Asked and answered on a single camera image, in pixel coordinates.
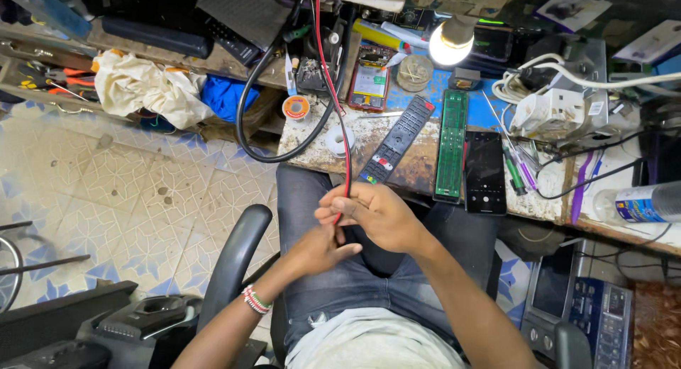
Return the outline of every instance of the person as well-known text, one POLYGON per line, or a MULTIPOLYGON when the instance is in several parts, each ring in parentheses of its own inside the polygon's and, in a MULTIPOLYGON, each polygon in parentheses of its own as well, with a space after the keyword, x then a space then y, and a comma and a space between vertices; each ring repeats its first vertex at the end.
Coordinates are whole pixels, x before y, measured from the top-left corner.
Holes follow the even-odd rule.
MULTIPOLYGON (((476 368, 536 366, 476 271, 489 267, 495 217, 443 204, 422 223, 385 185, 355 182, 345 198, 328 175, 285 164, 277 187, 282 256, 251 289, 265 307, 283 295, 286 368, 464 368, 459 346, 476 368), (371 268, 373 250, 396 268, 371 268)), ((251 304, 219 312, 173 367, 233 365, 261 318, 251 304)))

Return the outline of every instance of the solder wire spool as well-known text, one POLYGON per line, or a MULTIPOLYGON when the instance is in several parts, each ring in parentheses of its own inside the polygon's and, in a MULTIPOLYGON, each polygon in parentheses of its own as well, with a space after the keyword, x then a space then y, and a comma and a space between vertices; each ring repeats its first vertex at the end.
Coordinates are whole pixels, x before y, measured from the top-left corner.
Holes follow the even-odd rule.
MULTIPOLYGON (((355 134, 352 130, 345 124, 345 133, 347 134, 347 142, 350 149, 350 153, 355 147, 355 134)), ((345 145, 343 144, 343 130, 340 125, 331 127, 326 131, 326 147, 331 152, 331 155, 336 158, 345 158, 345 145)))
POLYGON ((281 105, 281 111, 294 127, 302 128, 310 122, 310 102, 302 95, 291 95, 281 105))

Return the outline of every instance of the green circuit board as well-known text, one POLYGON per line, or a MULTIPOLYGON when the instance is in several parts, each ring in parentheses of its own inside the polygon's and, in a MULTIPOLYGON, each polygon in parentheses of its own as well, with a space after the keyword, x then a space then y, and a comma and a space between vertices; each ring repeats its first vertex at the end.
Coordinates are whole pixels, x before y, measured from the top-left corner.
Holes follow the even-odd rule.
POLYGON ((468 93, 445 90, 434 193, 446 201, 460 196, 467 114, 468 93))

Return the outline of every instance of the red and black wire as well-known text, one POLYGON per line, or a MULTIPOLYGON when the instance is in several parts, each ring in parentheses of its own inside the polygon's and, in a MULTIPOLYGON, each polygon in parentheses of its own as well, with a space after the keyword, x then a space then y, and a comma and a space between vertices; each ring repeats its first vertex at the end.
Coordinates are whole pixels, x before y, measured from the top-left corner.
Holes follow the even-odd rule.
MULTIPOLYGON (((312 22, 315 25, 315 37, 317 38, 317 51, 319 51, 319 59, 321 60, 321 68, 324 70, 324 77, 326 80, 326 88, 331 96, 331 100, 334 103, 334 107, 336 107, 336 113, 338 114, 338 121, 340 122, 340 129, 343 131, 343 143, 345 145, 345 197, 350 197, 350 184, 352 180, 352 157, 350 155, 350 145, 347 141, 347 134, 345 133, 345 124, 343 123, 343 116, 345 115, 345 110, 341 106, 341 104, 338 102, 338 94, 336 94, 336 89, 334 88, 334 84, 332 83, 331 80, 331 75, 329 74, 329 69, 326 66, 326 60, 324 59, 324 51, 322 50, 322 45, 321 45, 321 36, 319 34, 319 5, 320 2, 319 0, 315 0, 314 3, 312 3, 312 0, 310 0, 310 6, 312 8, 312 22)), ((345 28, 345 30, 350 30, 350 24, 345 28)), ((334 224, 336 224, 342 214, 337 214, 336 219, 334 220, 334 224)))

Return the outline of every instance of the black office chair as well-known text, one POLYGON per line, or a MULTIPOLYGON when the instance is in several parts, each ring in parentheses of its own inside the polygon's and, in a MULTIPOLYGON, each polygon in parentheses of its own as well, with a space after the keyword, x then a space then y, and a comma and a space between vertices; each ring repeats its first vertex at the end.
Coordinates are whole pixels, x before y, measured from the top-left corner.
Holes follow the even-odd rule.
MULTIPOLYGON (((277 253, 254 274, 243 280, 253 253, 255 253, 255 249, 258 247, 260 239, 265 234, 271 220, 272 212, 267 206, 262 204, 253 204, 246 208, 239 220, 237 220, 210 276, 203 308, 199 316, 197 332, 201 331, 213 317, 229 305, 232 300, 237 298, 245 286, 255 282, 270 269, 272 264, 279 258, 279 253, 277 253)), ((488 295, 495 300, 497 298, 497 283, 501 269, 501 259, 497 253, 494 253, 494 261, 490 269, 491 272, 486 289, 488 295)), ((272 324, 270 326, 272 347, 277 361, 281 364, 285 362, 287 354, 284 336, 286 335, 288 322, 284 307, 285 304, 280 296, 275 300, 272 309, 272 324)), ((575 333, 574 328, 571 327, 574 327, 574 325, 561 325, 560 333, 558 334, 558 367, 561 369, 588 367, 582 366, 584 365, 585 357, 591 360, 591 355, 588 354, 589 349, 586 336, 579 330, 577 330, 579 333, 575 333)))

